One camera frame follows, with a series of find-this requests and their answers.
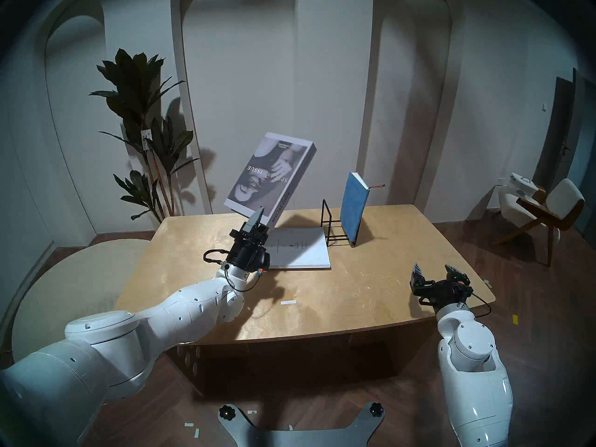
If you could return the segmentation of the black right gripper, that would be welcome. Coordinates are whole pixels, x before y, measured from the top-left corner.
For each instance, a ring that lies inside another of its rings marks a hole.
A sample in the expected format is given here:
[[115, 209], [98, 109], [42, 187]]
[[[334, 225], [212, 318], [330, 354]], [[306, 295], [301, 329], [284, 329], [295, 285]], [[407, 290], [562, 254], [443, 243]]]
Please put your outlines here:
[[432, 306], [434, 309], [451, 304], [461, 305], [461, 308], [466, 306], [467, 299], [473, 293], [469, 277], [452, 265], [445, 265], [445, 269], [445, 280], [426, 280], [418, 263], [414, 265], [410, 287], [421, 306]]

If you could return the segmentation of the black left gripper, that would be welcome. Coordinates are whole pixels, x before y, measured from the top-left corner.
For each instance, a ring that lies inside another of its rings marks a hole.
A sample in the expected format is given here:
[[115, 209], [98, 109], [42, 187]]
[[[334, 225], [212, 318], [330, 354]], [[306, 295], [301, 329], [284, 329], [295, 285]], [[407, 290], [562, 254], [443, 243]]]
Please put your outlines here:
[[263, 214], [264, 207], [260, 207], [244, 223], [242, 231], [230, 232], [234, 244], [227, 255], [227, 264], [249, 273], [270, 268], [271, 256], [264, 246], [268, 231], [261, 224]]

